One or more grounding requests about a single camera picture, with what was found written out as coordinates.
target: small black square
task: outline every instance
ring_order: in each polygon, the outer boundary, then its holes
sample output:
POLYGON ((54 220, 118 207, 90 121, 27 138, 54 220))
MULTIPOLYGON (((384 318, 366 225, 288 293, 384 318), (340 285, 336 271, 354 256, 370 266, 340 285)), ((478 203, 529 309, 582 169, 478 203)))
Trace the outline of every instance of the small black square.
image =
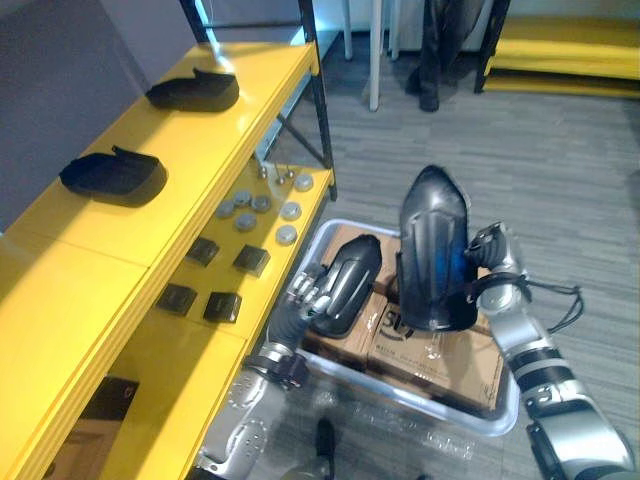
POLYGON ((213 257, 216 256, 218 250, 220 250, 220 247, 218 247, 216 242, 214 242, 213 240, 198 237, 187 252, 187 257, 206 267, 207 265, 209 265, 209 263, 211 263, 213 257))
POLYGON ((156 302, 156 307, 184 317, 197 295, 192 288, 169 283, 156 302))
POLYGON ((204 318, 210 322, 235 323, 241 303, 242 297, 237 293, 211 292, 204 318))
POLYGON ((245 245, 233 261, 233 266, 259 277, 270 258, 271 256, 266 250, 245 245))

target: black metal frame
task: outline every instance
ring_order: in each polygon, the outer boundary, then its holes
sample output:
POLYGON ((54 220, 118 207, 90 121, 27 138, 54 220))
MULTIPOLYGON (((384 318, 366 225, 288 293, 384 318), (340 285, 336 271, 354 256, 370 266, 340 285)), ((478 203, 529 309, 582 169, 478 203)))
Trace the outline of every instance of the black metal frame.
POLYGON ((484 72, 487 69, 489 59, 496 54, 496 45, 498 45, 500 33, 502 32, 502 27, 504 26, 504 20, 507 17, 507 11, 509 10, 510 4, 511 0, 495 0, 491 7, 489 21, 487 22, 487 29, 484 32, 482 46, 480 47, 478 71, 476 72, 476 82, 473 89, 475 93, 481 93, 484 88, 484 83, 487 80, 484 72))
POLYGON ((216 29, 232 29, 232 28, 279 28, 292 27, 302 25, 304 30, 304 38, 306 42, 314 42, 316 49, 316 60, 318 64, 318 73, 311 74, 311 89, 313 91, 313 100, 316 106, 316 116, 318 118, 318 128, 320 130, 320 141, 322 142, 322 154, 319 153, 309 141, 307 141, 302 133, 291 125, 289 120, 283 115, 278 114, 278 120, 282 126, 291 132, 293 137, 307 149, 307 151, 316 158, 324 168, 332 170, 333 184, 329 187, 331 200, 338 197, 338 189, 336 185, 336 175, 333 168, 333 152, 331 149, 331 135, 329 133, 329 118, 327 117, 327 102, 325 97, 324 77, 322 76, 322 63, 320 61, 320 50, 317 42, 316 22, 313 13, 312 0, 298 0, 298 9, 300 11, 300 20, 280 21, 280 22, 259 22, 259 23, 235 23, 235 24, 203 24, 198 12, 196 11, 194 0, 179 0, 184 14, 187 17, 189 26, 196 37, 198 43, 208 42, 207 30, 216 29))

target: gray wall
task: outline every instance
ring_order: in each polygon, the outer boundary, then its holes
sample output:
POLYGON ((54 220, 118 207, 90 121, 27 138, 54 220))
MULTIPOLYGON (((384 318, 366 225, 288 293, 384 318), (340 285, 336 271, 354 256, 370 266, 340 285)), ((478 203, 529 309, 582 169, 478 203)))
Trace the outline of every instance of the gray wall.
POLYGON ((0 231, 195 43, 177 0, 4 6, 0 231))
MULTIPOLYGON (((207 17, 214 23, 270 22, 298 19, 297 0, 200 0, 207 17)), ((221 42, 289 42, 298 28, 260 28, 218 30, 215 35, 221 42)))
POLYGON ((100 0, 105 12, 153 84, 194 45, 178 0, 100 0))

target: gray carpet floor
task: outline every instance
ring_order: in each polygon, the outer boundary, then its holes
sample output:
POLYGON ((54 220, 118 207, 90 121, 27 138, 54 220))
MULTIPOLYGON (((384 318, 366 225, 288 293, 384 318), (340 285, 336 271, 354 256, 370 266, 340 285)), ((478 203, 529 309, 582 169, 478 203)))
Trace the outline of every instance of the gray carpet floor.
MULTIPOLYGON (((368 48, 368 37, 354 37, 354 59, 346 62, 340 37, 325 58, 339 199, 327 204, 323 219, 397 228, 399 206, 416 174, 430 163, 446 167, 471 198, 472 231, 503 220, 520 235, 532 276, 583 286, 583 318, 554 338, 640 457, 640 103, 474 95, 473 76, 465 75, 462 61, 452 75, 457 81, 449 79, 441 90, 440 111, 425 114, 403 91, 416 58, 392 63, 385 57, 380 109, 372 113, 363 93, 368 48)), ((292 118, 317 139, 308 97, 292 118)), ((306 159, 288 134, 271 155, 278 162, 306 159)), ((567 301, 540 293, 533 311, 551 325, 567 301)), ((276 420, 251 478, 277 479, 312 458, 322 415, 336 425, 339 479, 414 480, 423 472, 435 480, 540 478, 522 408, 511 432, 481 437, 319 377, 287 397, 286 414, 276 420)))

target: black cable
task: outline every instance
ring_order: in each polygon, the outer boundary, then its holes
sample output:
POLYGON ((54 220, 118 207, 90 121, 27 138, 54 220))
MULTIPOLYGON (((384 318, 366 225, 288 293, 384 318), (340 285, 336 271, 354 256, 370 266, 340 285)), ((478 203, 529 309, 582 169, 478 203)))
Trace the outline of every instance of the black cable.
POLYGON ((558 293, 560 295, 574 295, 576 298, 573 301, 573 304, 567 311, 567 313, 562 317, 562 319, 556 323, 553 327, 548 328, 547 331, 550 334, 556 333, 559 330, 562 330, 565 327, 568 327, 572 323, 574 323, 578 318, 582 316, 584 313, 584 299, 582 298, 582 290, 579 285, 574 287, 567 287, 564 285, 555 285, 552 283, 542 283, 536 282, 533 280, 527 280, 527 285, 532 287, 543 288, 545 290, 549 290, 554 293, 558 293))
POLYGON ((496 285, 514 285, 518 287, 528 302, 531 302, 532 300, 529 287, 542 288, 559 295, 575 296, 576 298, 573 301, 573 304, 562 319, 553 327, 547 329, 550 334, 568 327, 578 320, 578 318, 580 318, 584 313, 584 299, 582 298, 582 290, 579 285, 567 287, 565 285, 556 285, 553 283, 536 282, 528 279, 524 275, 506 272, 491 273, 474 281, 468 291, 467 301, 476 301, 483 291, 496 285))

